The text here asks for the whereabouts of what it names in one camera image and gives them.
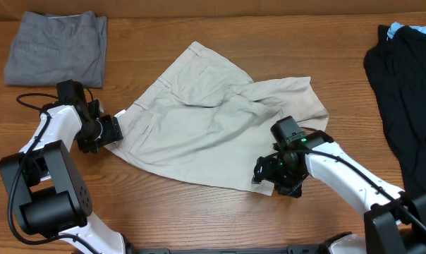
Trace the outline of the light blue garment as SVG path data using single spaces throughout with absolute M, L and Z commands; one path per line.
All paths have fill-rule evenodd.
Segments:
M 404 25 L 400 24 L 400 23 L 392 23 L 390 28 L 387 31 L 387 39 L 392 39 L 394 37 L 394 35 L 396 34 L 396 32 L 401 29 L 402 27 L 404 27 Z M 417 30 L 418 32 L 421 32 L 423 34 L 426 34 L 426 26 L 418 26 L 418 25 L 409 25 L 410 28 Z

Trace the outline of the black garment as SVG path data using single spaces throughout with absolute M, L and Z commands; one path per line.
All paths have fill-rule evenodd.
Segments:
M 364 58 L 383 131 L 409 193 L 426 193 L 426 34 L 410 27 L 392 37 L 379 25 L 378 42 Z

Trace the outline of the beige khaki shorts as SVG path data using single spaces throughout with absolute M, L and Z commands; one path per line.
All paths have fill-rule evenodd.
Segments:
M 253 169 L 272 153 L 271 126 L 287 116 L 304 128 L 327 127 L 309 77 L 255 82 L 194 42 L 117 114 L 123 139 L 108 149 L 159 176 L 271 195 L 274 184 L 254 184 Z

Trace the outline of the folded grey shorts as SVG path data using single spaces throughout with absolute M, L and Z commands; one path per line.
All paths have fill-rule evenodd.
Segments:
M 26 11 L 4 69 L 6 85 L 50 86 L 74 80 L 103 88 L 107 17 L 94 11 L 73 16 Z

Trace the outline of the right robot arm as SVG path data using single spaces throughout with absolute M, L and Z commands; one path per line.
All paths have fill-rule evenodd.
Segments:
M 412 195 L 381 180 L 349 157 L 323 131 L 305 133 L 287 116 L 270 131 L 275 152 L 257 159 L 252 182 L 269 181 L 279 194 L 298 198 L 311 176 L 330 187 L 364 220 L 365 234 L 343 232 L 288 253 L 426 253 L 426 194 Z

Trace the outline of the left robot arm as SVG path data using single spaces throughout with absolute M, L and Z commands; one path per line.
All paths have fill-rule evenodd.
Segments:
M 83 253 L 134 253 L 123 234 L 93 211 L 90 191 L 70 150 L 84 153 L 123 138 L 117 118 L 104 114 L 98 99 L 74 80 L 56 85 L 54 101 L 38 108 L 40 123 L 30 141 L 0 161 L 8 193 L 11 233 L 29 246 L 65 241 Z

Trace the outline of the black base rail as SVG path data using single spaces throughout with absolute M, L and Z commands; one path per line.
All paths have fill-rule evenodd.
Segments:
M 331 254 L 328 246 L 322 244 L 292 245 L 285 248 L 229 248 L 170 250 L 168 248 L 137 249 L 135 254 Z

